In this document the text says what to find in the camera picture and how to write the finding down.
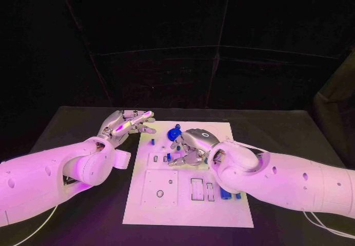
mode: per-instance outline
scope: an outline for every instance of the table surface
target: table surface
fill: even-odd
[[[95,136],[118,108],[61,107],[32,152],[74,144]],[[306,111],[153,110],[156,120],[230,122],[234,140],[270,152],[290,154],[344,167],[342,161]],[[58,206],[45,227],[22,245],[354,245],[316,227],[299,211],[248,195],[254,228],[217,228],[123,224],[140,134],[118,149],[131,152],[129,168],[113,169],[104,183]],[[36,230],[51,211],[0,228],[0,245],[13,245]],[[333,229],[355,234],[355,220],[319,214]]]

